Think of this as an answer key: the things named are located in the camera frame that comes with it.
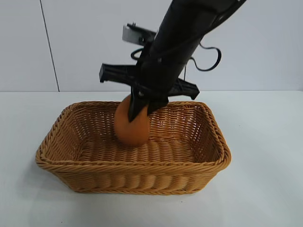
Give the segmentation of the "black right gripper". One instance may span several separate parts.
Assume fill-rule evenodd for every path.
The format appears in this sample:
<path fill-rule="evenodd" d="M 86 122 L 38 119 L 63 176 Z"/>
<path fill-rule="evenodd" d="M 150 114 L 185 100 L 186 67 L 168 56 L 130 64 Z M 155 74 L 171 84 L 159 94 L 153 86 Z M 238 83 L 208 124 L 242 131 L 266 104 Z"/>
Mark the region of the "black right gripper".
<path fill-rule="evenodd" d="M 179 79 L 179 75 L 197 48 L 199 38 L 189 38 L 178 43 L 174 37 L 124 35 L 123 40 L 141 46 L 131 53 L 137 63 L 103 63 L 99 78 L 101 83 L 112 81 L 131 87 L 129 122 L 132 122 L 144 107 L 148 107 L 147 115 L 165 107 L 170 96 L 184 95 L 191 99 L 197 97 L 197 86 Z"/>

